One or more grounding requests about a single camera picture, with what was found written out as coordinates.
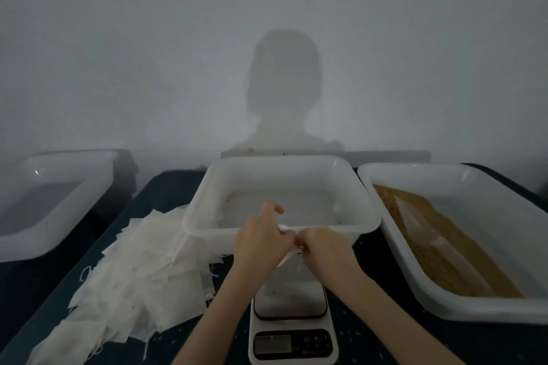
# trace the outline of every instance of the hand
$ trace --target hand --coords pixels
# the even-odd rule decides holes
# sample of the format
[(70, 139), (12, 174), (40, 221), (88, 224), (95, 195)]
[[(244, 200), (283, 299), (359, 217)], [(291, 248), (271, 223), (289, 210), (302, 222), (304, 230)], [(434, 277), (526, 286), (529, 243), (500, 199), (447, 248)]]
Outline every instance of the hand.
[(301, 230), (295, 245), (316, 279), (339, 298), (364, 275), (348, 240), (326, 226)]
[(274, 212), (283, 214), (284, 210), (274, 201), (265, 203), (258, 218), (245, 221), (234, 242), (233, 269), (242, 273), (255, 293), (293, 247), (295, 240), (294, 231), (280, 232)]

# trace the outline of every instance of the scale control panel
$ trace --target scale control panel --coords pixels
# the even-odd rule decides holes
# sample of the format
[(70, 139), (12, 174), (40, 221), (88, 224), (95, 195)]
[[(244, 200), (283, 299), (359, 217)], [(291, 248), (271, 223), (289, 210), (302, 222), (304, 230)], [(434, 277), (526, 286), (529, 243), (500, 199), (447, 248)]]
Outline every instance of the scale control panel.
[(327, 358), (333, 343), (325, 329), (271, 330), (253, 339), (253, 354), (259, 361)]

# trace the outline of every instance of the kitchen scale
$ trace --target kitchen scale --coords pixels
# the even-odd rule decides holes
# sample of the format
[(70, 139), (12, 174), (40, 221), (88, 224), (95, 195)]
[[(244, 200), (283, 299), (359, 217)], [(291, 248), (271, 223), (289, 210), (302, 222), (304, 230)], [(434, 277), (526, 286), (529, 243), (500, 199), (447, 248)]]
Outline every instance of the kitchen scale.
[(251, 301), (248, 355), (253, 365), (333, 365), (339, 346), (325, 289), (291, 257)]

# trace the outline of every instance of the dark tablecloth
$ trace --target dark tablecloth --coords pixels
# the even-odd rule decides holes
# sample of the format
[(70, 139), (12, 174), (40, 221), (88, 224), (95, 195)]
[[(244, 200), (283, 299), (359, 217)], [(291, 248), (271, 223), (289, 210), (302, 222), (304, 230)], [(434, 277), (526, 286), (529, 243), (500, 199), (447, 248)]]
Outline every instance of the dark tablecloth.
[[(151, 180), (4, 349), (0, 354), (0, 364), (18, 365), (26, 362), (31, 349), (66, 317), (66, 307), (79, 286), (81, 271), (86, 266), (97, 263), (101, 258), (101, 251), (116, 239), (116, 234), (127, 226), (130, 218), (145, 217), (153, 209), (167, 212), (190, 203), (203, 175), (204, 172), (170, 171)], [(363, 271), (465, 363), (548, 363), (548, 326), (451, 322), (440, 319), (424, 311), (415, 300), (380, 230), (362, 235), (354, 244), (354, 251)], [(215, 279), (217, 287), (222, 283), (231, 264), (232, 258), (226, 257), (224, 264), (215, 265), (214, 272), (219, 274), (218, 279)], [(328, 299), (337, 332), (340, 363), (396, 363), (376, 336), (343, 303), (332, 294), (328, 295)], [(144, 343), (129, 339), (125, 344), (107, 343), (103, 351), (87, 361), (87, 364), (168, 365), (198, 319), (153, 337), (144, 362)], [(248, 363), (248, 330), (249, 308), (232, 341), (227, 364)]]

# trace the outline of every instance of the white wall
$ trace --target white wall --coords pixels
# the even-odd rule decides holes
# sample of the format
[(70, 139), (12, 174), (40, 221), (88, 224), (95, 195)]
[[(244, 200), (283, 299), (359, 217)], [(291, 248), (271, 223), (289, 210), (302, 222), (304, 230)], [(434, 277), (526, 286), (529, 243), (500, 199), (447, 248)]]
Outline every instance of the white wall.
[[(291, 152), (423, 151), (539, 190), (547, 15), (547, 0), (0, 0), (0, 159), (127, 149), (141, 188), (237, 145), (282, 150), (279, 124), (300, 130)], [(280, 117), (266, 131), (248, 113), (254, 50), (279, 28), (319, 53), (305, 131), (284, 123), (292, 102), (264, 105)]]

